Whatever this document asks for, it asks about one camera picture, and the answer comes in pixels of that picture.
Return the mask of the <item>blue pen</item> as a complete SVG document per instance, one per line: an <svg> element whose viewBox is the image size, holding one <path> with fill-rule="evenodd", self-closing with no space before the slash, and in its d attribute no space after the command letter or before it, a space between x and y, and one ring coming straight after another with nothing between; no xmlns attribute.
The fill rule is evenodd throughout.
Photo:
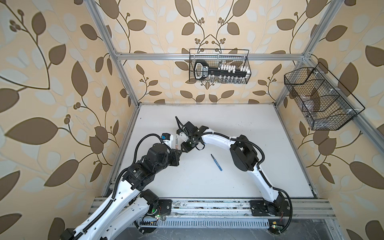
<svg viewBox="0 0 384 240"><path fill-rule="evenodd" d="M211 154L211 157L212 157L214 163L216 164L216 166L217 166L217 167L219 168L219 170L222 172L223 169L222 169L222 167L220 166L219 162L216 160L216 158L215 158L212 154Z"/></svg>

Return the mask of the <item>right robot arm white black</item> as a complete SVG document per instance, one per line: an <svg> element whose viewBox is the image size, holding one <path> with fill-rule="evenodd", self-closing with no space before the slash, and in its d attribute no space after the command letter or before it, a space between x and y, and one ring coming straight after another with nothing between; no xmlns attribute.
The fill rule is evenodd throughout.
<svg viewBox="0 0 384 240"><path fill-rule="evenodd" d="M286 191L274 187L261 164L265 161L263 150L252 143L246 136L229 137L224 134L215 132L206 126L197 128L191 122L182 124L176 118L178 125L177 134L185 135L187 140L181 144L181 149L188 153L196 149L198 144L203 146L210 144L228 150L231 153L234 165L243 172L248 172L255 181L260 191L263 204L258 207L261 213L269 216L283 216L285 213L289 217L293 216L292 201Z"/></svg>

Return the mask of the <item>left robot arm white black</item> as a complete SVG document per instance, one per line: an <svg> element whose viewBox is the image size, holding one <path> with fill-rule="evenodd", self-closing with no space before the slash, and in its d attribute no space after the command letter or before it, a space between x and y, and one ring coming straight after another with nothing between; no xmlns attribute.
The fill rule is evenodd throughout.
<svg viewBox="0 0 384 240"><path fill-rule="evenodd" d="M179 165L181 150L157 143L118 176L111 195L82 224L66 229L61 240L114 240L123 230L158 209L159 198L146 186L165 168Z"/></svg>

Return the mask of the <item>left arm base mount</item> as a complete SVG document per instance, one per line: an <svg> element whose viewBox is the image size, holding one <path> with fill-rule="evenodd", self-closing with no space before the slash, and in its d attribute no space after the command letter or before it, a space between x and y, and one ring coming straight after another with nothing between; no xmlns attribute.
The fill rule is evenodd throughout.
<svg viewBox="0 0 384 240"><path fill-rule="evenodd" d="M166 220L172 211L171 199L157 200L153 205L150 205L149 211L138 220L134 221L135 227L141 234L152 233L161 222Z"/></svg>

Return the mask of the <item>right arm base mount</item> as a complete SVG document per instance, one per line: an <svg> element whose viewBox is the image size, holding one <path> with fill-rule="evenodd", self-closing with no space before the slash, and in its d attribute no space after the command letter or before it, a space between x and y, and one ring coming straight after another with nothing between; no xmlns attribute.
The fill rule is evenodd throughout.
<svg viewBox="0 0 384 240"><path fill-rule="evenodd" d="M293 204L290 199L280 204L271 204L261 200L251 200L250 208L253 217L274 217L269 220L268 231L272 235L282 235L287 231L293 219Z"/></svg>

